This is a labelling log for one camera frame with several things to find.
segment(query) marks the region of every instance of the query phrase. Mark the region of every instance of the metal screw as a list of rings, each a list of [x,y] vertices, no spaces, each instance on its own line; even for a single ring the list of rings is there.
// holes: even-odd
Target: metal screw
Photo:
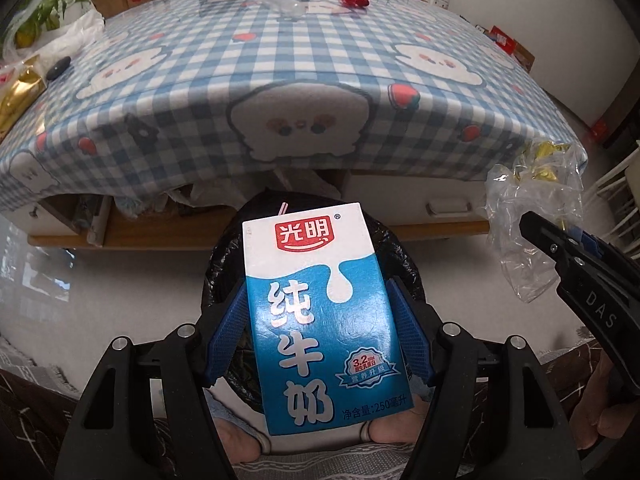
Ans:
[[[527,345],[527,342],[524,340],[524,338],[520,337],[519,335],[513,336],[511,339],[509,339],[509,342],[511,343],[511,346],[517,348],[518,350],[522,350]]]
[[[195,333],[196,333],[196,327],[194,327],[193,325],[182,325],[178,329],[178,335],[180,337],[190,337]]]
[[[119,337],[111,343],[111,348],[114,350],[122,350],[123,348],[126,348],[128,344],[129,341],[127,341],[126,337]]]
[[[460,333],[460,327],[455,323],[445,323],[442,331],[450,336],[457,336]]]

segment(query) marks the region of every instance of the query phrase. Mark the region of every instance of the table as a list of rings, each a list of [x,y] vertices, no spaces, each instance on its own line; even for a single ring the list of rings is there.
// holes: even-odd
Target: table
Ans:
[[[145,201],[276,166],[484,180],[533,139],[580,146],[459,16],[301,1],[297,21],[253,0],[156,0],[108,20],[0,144],[0,211],[62,193]]]

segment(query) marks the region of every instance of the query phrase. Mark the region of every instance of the black oval object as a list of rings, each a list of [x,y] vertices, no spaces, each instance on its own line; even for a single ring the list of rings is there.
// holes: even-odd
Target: black oval object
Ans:
[[[62,73],[69,68],[71,64],[71,58],[69,56],[60,59],[54,66],[52,66],[47,72],[47,81],[53,81],[58,79]]]

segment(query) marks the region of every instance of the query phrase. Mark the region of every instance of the wooden shelf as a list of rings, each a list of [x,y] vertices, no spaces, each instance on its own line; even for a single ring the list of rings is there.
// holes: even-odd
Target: wooden shelf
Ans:
[[[136,220],[125,218],[116,207],[111,207],[104,246],[92,246],[86,241],[86,232],[75,236],[29,236],[32,246],[64,247],[103,250],[211,250],[236,211],[220,206],[193,216],[178,216],[174,208],[169,211]],[[487,221],[446,222],[421,225],[392,226],[400,241],[409,242],[427,238],[449,238],[489,232]]]

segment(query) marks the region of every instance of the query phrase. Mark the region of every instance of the person's foot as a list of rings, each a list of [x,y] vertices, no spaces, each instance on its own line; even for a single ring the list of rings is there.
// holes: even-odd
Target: person's foot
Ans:
[[[224,418],[213,417],[222,446],[225,448],[229,462],[239,464],[241,462],[253,462],[260,456],[260,443],[251,435],[245,433]]]
[[[412,395],[414,406],[405,412],[382,416],[371,421],[369,438],[379,444],[415,444],[429,411],[429,403]]]

